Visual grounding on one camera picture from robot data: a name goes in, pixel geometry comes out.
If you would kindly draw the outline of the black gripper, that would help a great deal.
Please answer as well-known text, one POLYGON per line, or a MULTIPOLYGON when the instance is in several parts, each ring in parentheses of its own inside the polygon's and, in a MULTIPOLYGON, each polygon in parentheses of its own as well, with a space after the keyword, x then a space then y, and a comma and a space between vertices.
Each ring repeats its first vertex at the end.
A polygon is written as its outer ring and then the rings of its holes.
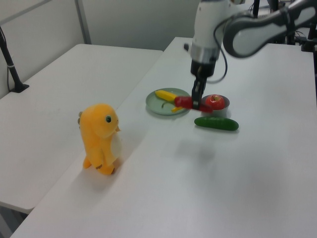
POLYGON ((191 61, 191 69, 190 72, 194 76, 198 76, 194 80, 194 85, 192 88, 192 107, 198 107, 201 109, 202 97, 204 94, 204 90, 206 87, 206 77, 211 77, 214 74, 216 60, 214 58, 211 59, 209 63, 200 63, 195 60, 191 61))

